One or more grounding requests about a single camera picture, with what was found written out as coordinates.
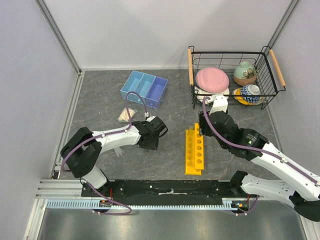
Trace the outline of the clear glass test tube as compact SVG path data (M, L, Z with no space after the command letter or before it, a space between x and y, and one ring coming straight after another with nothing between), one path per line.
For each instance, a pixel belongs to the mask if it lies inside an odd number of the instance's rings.
M194 126L191 126L191 127L188 129L188 135L193 136L194 133L195 133L195 128L194 128Z
M195 131L195 136L196 136L197 138L200 138L200 137L201 137L201 135L200 135L200 126L199 126L198 123L195 123L195 124L194 124L194 131Z

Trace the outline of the yellow test tube rack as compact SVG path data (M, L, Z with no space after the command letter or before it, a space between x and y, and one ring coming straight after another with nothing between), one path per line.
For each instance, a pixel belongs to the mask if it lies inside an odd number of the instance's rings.
M204 137L188 135L185 130L185 175L201 176L205 168L204 161Z

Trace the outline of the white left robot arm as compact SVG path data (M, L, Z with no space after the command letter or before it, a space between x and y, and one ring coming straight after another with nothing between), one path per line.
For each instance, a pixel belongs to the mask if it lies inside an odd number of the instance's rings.
M82 178L92 186L99 197L110 191L108 178L96 162L99 156L109 150L123 146L137 145L146 150L157 150L159 138L168 132L166 124L158 116L106 131L91 131L80 128L60 151L61 167L67 165L75 178Z

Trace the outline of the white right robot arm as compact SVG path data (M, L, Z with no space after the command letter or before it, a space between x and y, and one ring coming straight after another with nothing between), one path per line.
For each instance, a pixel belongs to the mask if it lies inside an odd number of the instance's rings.
M318 175L290 159L257 131L239 128L224 111L200 111L198 119L202 135L215 137L223 149L263 167L281 180L275 182L238 170L229 184L233 196L240 197L246 193L271 198L292 207L304 218L319 222Z

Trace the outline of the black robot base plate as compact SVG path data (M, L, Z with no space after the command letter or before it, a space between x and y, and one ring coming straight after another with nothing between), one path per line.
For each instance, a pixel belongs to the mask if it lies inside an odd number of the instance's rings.
M81 180L82 197L98 198L99 194L124 205L133 204L218 204L223 198L250 198L235 181L219 180L150 180L116 179L94 190Z

